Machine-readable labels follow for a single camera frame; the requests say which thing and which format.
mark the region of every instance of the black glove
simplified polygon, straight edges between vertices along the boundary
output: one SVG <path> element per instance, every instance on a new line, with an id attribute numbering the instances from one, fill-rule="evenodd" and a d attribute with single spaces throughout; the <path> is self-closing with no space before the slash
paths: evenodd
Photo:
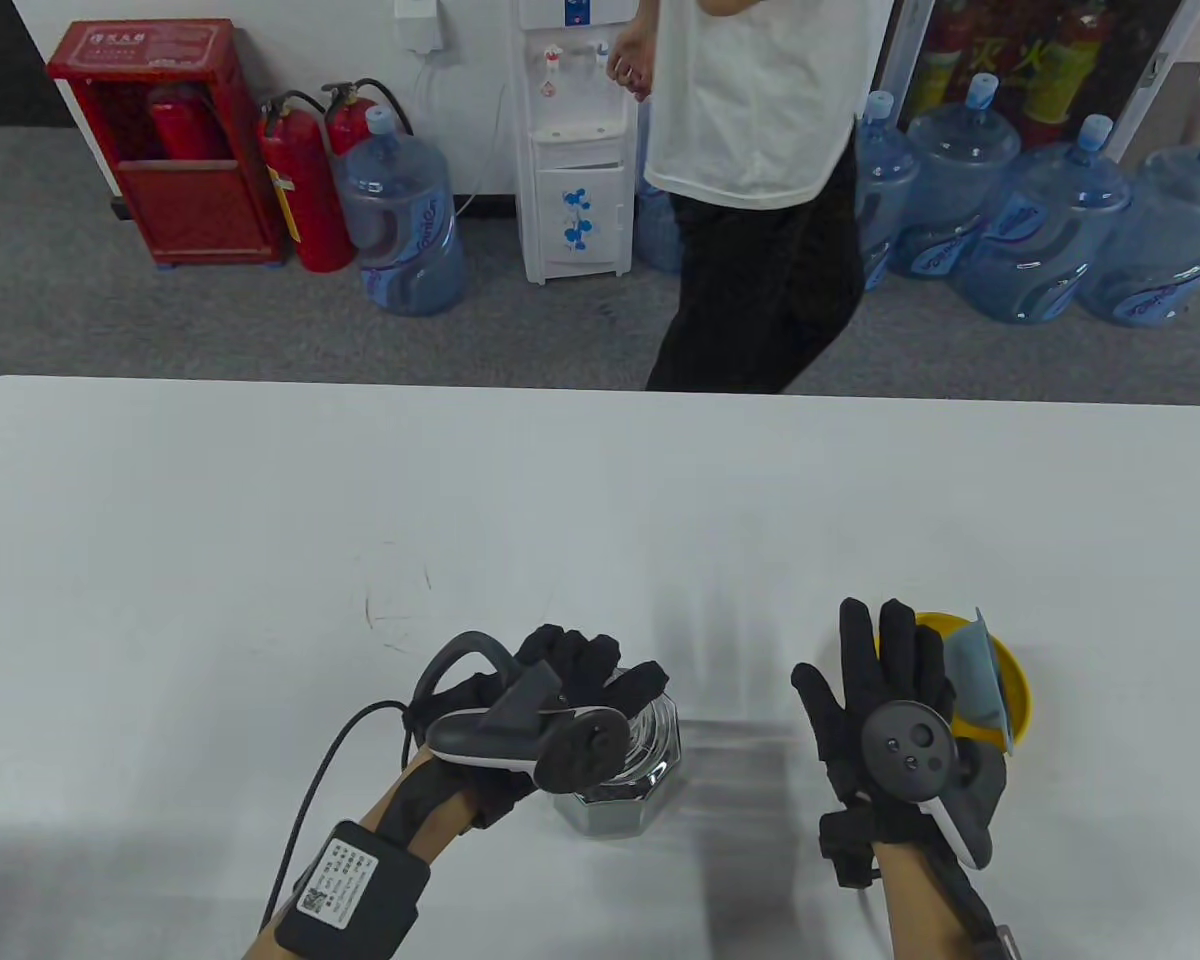
<path id="1" fill-rule="evenodd" d="M 516 659 L 524 667 L 546 660 L 560 678 L 568 707 L 612 707 L 628 719 L 635 718 L 667 689 L 667 673 L 654 660 L 637 664 L 614 677 L 620 653 L 618 641 L 601 634 L 594 640 L 563 626 L 538 628 L 518 649 Z M 454 710 L 490 708 L 505 692 L 496 673 L 476 673 L 458 685 L 409 704 L 407 722 L 418 745 L 426 742 L 427 727 Z M 476 826 L 487 827 L 508 814 L 535 785 L 527 773 L 464 767 L 481 808 Z"/>
<path id="2" fill-rule="evenodd" d="M 930 626 L 917 626 L 916 612 L 898 600 L 880 608 L 878 655 L 870 612 L 860 600 L 844 600 L 841 666 L 844 708 L 827 677 L 806 662 L 798 664 L 791 684 L 809 714 L 818 739 L 818 758 L 827 764 L 832 787 L 850 808 L 823 817 L 824 856 L 836 863 L 842 886 L 865 887 L 874 876 L 871 842 L 916 844 L 938 851 L 943 859 L 953 854 L 932 817 L 916 804 L 888 794 L 870 776 L 862 760 L 862 725 L 892 700 L 917 701 L 950 724 L 956 692 L 947 680 L 942 637 Z M 978 797 L 980 816 L 989 823 L 1004 787 L 1003 758 L 973 740 L 958 740 L 956 749 L 960 776 Z"/>

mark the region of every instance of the gray carpet floor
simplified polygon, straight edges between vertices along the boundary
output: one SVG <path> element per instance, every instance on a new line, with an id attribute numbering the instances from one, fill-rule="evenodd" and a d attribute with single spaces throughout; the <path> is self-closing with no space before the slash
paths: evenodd
<path id="1" fill-rule="evenodd" d="M 0 128 L 0 374 L 637 389 L 676 307 L 674 281 L 641 266 L 528 284 L 514 223 L 472 221 L 467 300 L 400 319 L 353 270 L 158 272 L 108 198 L 74 131 Z M 1200 403 L 1200 296 L 1156 332 L 1078 308 L 1019 329 L 890 278 L 793 392 Z"/>

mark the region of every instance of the fire extinguisher hose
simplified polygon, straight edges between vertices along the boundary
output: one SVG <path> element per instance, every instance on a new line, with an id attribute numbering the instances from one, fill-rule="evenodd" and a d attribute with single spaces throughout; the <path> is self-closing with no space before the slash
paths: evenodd
<path id="1" fill-rule="evenodd" d="M 266 119 L 266 136 L 270 137 L 275 133 L 276 124 L 280 122 L 281 116 L 284 115 L 286 101 L 290 97 L 296 97 L 298 100 L 306 100 L 308 104 L 316 108 L 316 113 L 322 116 L 325 115 L 325 108 L 322 108 L 320 101 L 316 100 L 313 96 L 308 96 L 306 92 L 300 90 L 286 90 L 277 96 L 266 97 L 262 101 L 262 115 Z"/>
<path id="2" fill-rule="evenodd" d="M 400 118 L 400 125 L 402 125 L 404 132 L 408 133 L 410 137 L 413 137 L 413 124 L 409 122 L 409 118 L 404 114 L 403 106 L 400 106 L 400 101 L 395 98 L 395 92 L 388 90 L 388 88 L 385 88 L 384 84 L 379 83 L 372 77 L 364 77 L 362 79 L 356 80 L 356 90 L 364 86 L 379 88 L 379 90 L 382 91 L 382 96 L 386 97 L 386 101 L 391 106 L 391 109 L 395 110 L 395 115 Z"/>

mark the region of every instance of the white water dispenser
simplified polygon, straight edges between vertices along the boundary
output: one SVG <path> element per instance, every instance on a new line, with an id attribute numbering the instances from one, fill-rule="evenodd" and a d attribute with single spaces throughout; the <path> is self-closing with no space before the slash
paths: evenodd
<path id="1" fill-rule="evenodd" d="M 605 76 L 637 0 L 509 0 L 524 274 L 631 270 L 636 101 Z"/>

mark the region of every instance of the black pants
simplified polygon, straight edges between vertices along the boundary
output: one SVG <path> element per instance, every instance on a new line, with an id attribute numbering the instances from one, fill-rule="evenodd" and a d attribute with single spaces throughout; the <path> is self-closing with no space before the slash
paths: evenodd
<path id="1" fill-rule="evenodd" d="M 823 192 L 786 210 L 672 197 L 684 241 L 680 302 L 650 390 L 781 394 L 862 301 L 853 138 Z"/>

